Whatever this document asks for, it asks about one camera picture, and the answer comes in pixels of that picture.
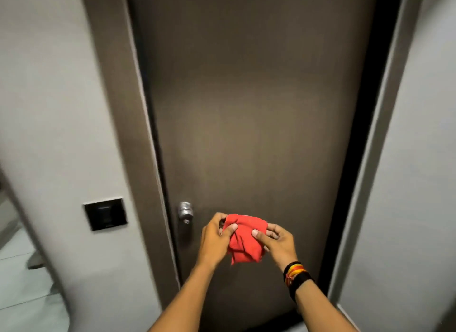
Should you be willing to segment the person's right hand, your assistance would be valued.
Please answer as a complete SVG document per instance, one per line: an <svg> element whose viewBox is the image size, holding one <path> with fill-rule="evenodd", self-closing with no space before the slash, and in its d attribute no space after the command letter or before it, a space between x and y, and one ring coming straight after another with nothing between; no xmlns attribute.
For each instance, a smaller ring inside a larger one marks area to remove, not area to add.
<svg viewBox="0 0 456 332"><path fill-rule="evenodd" d="M293 235L277 224L268 223L266 230L273 232L273 245L266 247L281 272L285 267L298 261Z"/></svg>

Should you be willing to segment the person's left hand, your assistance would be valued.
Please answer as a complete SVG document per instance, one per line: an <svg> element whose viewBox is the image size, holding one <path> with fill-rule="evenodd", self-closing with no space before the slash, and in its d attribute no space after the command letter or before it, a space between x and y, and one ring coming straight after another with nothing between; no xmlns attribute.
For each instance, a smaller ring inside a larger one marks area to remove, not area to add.
<svg viewBox="0 0 456 332"><path fill-rule="evenodd" d="M201 244L195 267L204 266L214 270L228 252L230 240L220 236L220 225L225 224L227 214L217 212L202 230Z"/></svg>

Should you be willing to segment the red cloth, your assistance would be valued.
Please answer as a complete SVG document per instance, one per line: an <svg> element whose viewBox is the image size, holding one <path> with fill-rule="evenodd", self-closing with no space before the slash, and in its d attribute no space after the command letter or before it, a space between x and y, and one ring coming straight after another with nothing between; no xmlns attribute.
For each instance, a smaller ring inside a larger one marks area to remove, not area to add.
<svg viewBox="0 0 456 332"><path fill-rule="evenodd" d="M261 262L265 253L264 246L252 236L253 230L266 233L268 223L258 217L228 214L225 218L223 230L236 224L237 230L230 238L228 252L231 255L231 265L237 263Z"/></svg>

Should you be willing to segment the person's right forearm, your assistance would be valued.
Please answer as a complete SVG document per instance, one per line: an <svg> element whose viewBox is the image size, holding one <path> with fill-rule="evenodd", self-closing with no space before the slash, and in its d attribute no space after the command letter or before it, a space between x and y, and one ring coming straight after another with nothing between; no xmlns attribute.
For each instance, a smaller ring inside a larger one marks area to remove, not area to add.
<svg viewBox="0 0 456 332"><path fill-rule="evenodd" d="M358 332L312 280L295 292L298 310L309 332Z"/></svg>

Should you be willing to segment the person's left forearm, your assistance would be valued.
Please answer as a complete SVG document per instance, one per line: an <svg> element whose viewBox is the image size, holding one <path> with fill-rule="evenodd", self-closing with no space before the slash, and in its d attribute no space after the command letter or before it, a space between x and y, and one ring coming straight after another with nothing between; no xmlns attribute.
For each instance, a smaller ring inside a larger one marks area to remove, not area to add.
<svg viewBox="0 0 456 332"><path fill-rule="evenodd" d="M176 297L147 332L198 332L214 270L214 264L198 262Z"/></svg>

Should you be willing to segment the silver door knob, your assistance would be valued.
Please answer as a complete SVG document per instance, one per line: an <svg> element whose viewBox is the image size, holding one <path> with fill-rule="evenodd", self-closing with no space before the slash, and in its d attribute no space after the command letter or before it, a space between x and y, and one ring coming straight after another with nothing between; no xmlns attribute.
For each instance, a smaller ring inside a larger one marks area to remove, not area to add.
<svg viewBox="0 0 456 332"><path fill-rule="evenodd" d="M194 212L190 202L180 202L177 210L178 219L185 225L191 224Z"/></svg>

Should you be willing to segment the black and orange wristbands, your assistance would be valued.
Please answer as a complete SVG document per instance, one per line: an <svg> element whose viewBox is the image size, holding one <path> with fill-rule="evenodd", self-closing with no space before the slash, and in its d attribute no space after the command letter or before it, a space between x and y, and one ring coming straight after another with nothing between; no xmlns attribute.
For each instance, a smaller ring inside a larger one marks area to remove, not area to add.
<svg viewBox="0 0 456 332"><path fill-rule="evenodd" d="M305 282L314 281L310 273L304 268L301 262L293 261L289 263L283 271L283 280L288 288L291 299L296 302L296 291Z"/></svg>

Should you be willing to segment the brown door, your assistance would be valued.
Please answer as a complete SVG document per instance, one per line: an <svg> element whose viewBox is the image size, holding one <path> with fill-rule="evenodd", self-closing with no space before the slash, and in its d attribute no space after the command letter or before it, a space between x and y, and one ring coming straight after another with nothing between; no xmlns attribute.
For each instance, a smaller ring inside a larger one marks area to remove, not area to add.
<svg viewBox="0 0 456 332"><path fill-rule="evenodd" d="M376 0L130 2L182 280L216 212L281 225L317 279Z"/></svg>

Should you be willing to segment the black wall switch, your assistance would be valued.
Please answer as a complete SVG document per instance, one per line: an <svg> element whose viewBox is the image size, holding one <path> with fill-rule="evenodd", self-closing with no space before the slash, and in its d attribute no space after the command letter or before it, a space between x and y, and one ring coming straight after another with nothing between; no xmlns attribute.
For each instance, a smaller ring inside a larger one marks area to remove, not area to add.
<svg viewBox="0 0 456 332"><path fill-rule="evenodd" d="M128 224L123 198L83 204L91 231L103 231Z"/></svg>

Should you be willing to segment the brown door frame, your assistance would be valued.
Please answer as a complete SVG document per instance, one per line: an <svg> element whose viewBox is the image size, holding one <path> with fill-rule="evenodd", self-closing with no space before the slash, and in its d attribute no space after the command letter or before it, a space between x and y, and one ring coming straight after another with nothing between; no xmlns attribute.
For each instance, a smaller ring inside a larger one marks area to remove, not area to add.
<svg viewBox="0 0 456 332"><path fill-rule="evenodd" d="M183 283L144 55L130 0L83 0L140 231L162 307ZM421 0L376 0L350 138L317 283L331 294L359 186L373 178Z"/></svg>

